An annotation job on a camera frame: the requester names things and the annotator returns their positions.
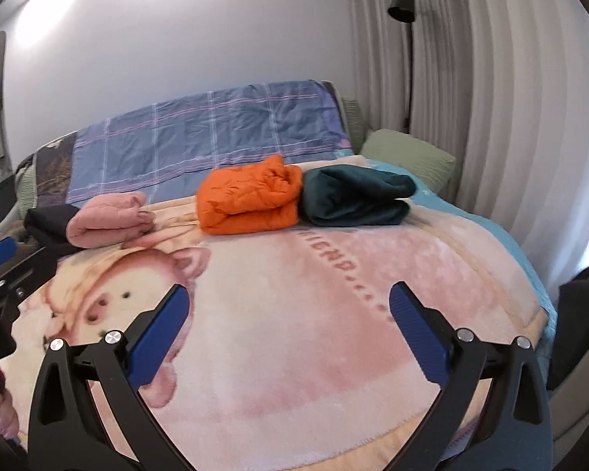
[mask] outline bed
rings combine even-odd
[[[333,84],[306,80],[158,103],[27,158],[17,172],[22,211],[140,190],[157,218],[135,242],[65,259],[22,304],[18,349],[2,363],[22,439],[47,342],[123,330],[173,283],[188,288],[193,312],[141,395],[198,469],[383,469],[437,394],[390,317],[399,280],[482,339],[526,335],[546,371],[555,314],[515,241],[409,171],[353,155],[361,135]],[[274,153],[304,170],[345,162],[410,175],[410,215],[392,227],[203,234],[192,196],[201,180]],[[466,442],[487,388],[449,452]],[[93,394],[110,438],[130,455],[104,396]]]

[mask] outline metal bolt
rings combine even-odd
[[[470,341],[474,341],[474,332],[467,328],[460,328],[456,331],[456,335],[458,336],[459,340],[466,341],[467,343]]]
[[[110,331],[105,335],[105,341],[107,343],[118,343],[123,337],[120,331]]]
[[[530,349],[530,347],[532,346],[532,342],[525,336],[518,336],[516,341],[517,345],[522,349]]]
[[[61,338],[55,338],[50,342],[50,348],[53,351],[58,351],[61,347],[63,347],[63,340]]]

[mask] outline green pillow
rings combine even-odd
[[[438,193],[449,182],[456,158],[424,142],[398,131],[380,129],[365,141],[361,154],[409,170],[433,192]]]

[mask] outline plaid sheet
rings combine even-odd
[[[209,171],[281,154],[350,155],[338,108],[316,81],[247,85],[158,103],[80,130],[66,202],[141,190],[149,203],[196,192]]]

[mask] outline orange jacket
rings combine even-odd
[[[303,185],[298,166],[280,155],[261,163],[214,170],[196,193],[196,211],[208,234],[231,235],[279,230],[299,221]]]

